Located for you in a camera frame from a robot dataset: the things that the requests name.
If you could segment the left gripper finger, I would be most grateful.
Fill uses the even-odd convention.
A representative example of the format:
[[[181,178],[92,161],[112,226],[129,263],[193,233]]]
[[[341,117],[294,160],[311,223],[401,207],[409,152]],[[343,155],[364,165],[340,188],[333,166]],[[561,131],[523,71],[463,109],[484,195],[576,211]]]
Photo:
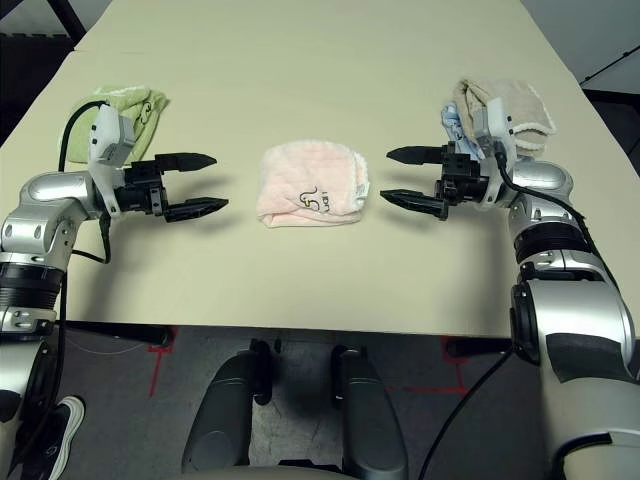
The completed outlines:
[[[163,216],[168,223],[192,220],[215,213],[225,206],[227,199],[200,197],[185,200],[183,203],[169,205]]]
[[[217,160],[209,155],[190,152],[157,154],[154,161],[162,173],[197,171],[217,163]]]

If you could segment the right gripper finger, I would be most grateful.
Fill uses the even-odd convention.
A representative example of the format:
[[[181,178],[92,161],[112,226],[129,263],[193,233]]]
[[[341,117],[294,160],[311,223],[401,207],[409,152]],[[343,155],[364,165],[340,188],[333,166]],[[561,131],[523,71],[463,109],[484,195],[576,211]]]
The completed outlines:
[[[448,203],[445,200],[406,189],[382,190],[379,194],[389,203],[405,210],[432,215],[439,220],[448,219]]]
[[[407,165],[441,164],[444,153],[444,146],[404,146],[389,151],[386,157]]]

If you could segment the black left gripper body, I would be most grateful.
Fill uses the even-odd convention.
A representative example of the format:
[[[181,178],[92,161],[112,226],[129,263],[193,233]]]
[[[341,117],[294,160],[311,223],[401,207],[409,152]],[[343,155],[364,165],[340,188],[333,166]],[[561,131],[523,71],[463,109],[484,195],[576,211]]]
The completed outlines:
[[[132,162],[124,168],[124,184],[114,189],[120,210],[163,216],[168,201],[162,175],[157,162]]]

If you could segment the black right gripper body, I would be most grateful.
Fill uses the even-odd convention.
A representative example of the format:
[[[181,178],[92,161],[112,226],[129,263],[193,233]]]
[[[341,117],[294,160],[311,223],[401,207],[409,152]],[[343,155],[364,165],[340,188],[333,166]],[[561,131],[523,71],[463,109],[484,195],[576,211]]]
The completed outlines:
[[[480,203],[487,193],[489,177],[482,172],[481,164],[469,154],[455,151],[449,142],[440,149],[441,177],[435,183],[435,196],[450,205],[462,202]]]

